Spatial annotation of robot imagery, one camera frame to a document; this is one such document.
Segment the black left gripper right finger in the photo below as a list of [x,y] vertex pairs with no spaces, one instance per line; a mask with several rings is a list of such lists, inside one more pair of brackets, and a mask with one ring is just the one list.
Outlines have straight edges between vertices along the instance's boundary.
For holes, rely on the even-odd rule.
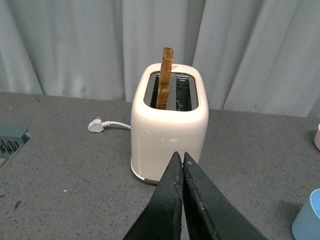
[[191,240],[265,240],[186,152],[183,204]]

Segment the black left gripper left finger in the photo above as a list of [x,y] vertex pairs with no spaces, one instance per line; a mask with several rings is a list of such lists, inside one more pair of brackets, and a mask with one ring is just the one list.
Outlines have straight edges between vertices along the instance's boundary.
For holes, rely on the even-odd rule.
[[172,155],[150,201],[125,240],[179,240],[182,231],[184,173],[178,152]]

